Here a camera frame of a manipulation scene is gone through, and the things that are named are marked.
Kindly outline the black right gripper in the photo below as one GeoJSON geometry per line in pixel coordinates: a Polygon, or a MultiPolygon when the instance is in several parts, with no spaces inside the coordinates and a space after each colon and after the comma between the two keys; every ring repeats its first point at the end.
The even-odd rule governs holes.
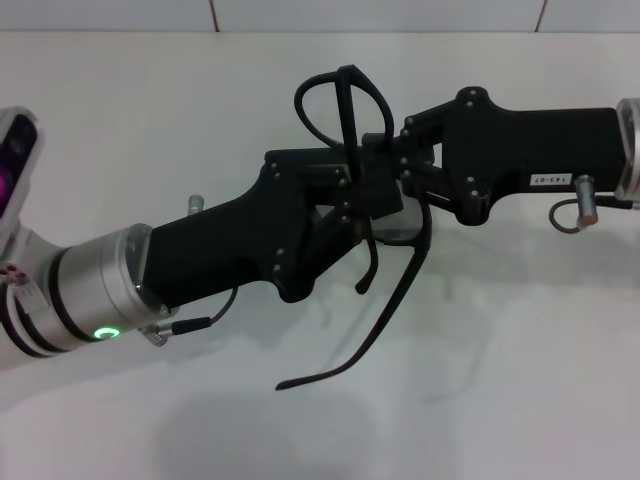
{"type": "Polygon", "coordinates": [[[583,175],[596,191],[612,192],[625,163],[614,109],[513,111],[481,87],[407,118],[401,135],[365,133],[362,148],[391,151],[375,152],[372,169],[348,193],[372,220],[403,209],[394,172],[407,194],[426,197],[463,225],[482,225],[507,196],[570,193],[583,175]]]}

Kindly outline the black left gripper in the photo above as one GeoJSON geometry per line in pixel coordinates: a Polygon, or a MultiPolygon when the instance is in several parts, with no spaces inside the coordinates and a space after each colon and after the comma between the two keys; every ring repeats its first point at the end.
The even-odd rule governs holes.
{"type": "Polygon", "coordinates": [[[152,230],[143,287],[164,304],[257,281],[274,284],[288,303],[305,299],[361,240],[343,206],[350,183],[335,150],[267,152],[246,193],[152,230]]]}

